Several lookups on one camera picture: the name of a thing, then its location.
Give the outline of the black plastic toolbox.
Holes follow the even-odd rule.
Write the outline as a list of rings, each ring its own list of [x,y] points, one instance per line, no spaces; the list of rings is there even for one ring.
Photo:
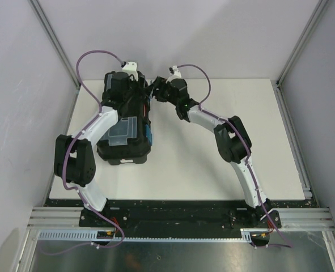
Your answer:
[[[143,164],[151,151],[151,91],[147,83],[147,99],[142,101],[138,98],[127,99],[128,88],[127,73],[113,71],[105,75],[101,104],[117,111],[118,122],[100,138],[97,153],[110,165],[122,164],[123,160]]]

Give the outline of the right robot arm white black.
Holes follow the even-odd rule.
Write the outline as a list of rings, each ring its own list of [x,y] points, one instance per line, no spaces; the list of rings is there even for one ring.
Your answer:
[[[221,158],[232,166],[239,179],[249,210],[248,223],[261,227],[267,220],[272,221],[272,204],[256,177],[252,163],[252,142],[241,119],[238,116],[220,117],[203,109],[200,103],[190,97],[188,84],[182,78],[170,80],[157,77],[147,89],[157,101],[174,105],[179,119],[202,126],[214,134]]]

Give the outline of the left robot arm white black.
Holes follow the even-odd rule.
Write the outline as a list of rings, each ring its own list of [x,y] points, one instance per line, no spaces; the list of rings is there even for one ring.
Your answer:
[[[111,212],[95,180],[95,155],[110,165],[143,164],[151,151],[150,98],[145,76],[137,71],[110,72],[104,77],[101,111],[77,132],[59,135],[54,153],[54,174],[78,191],[91,219],[106,226]]]

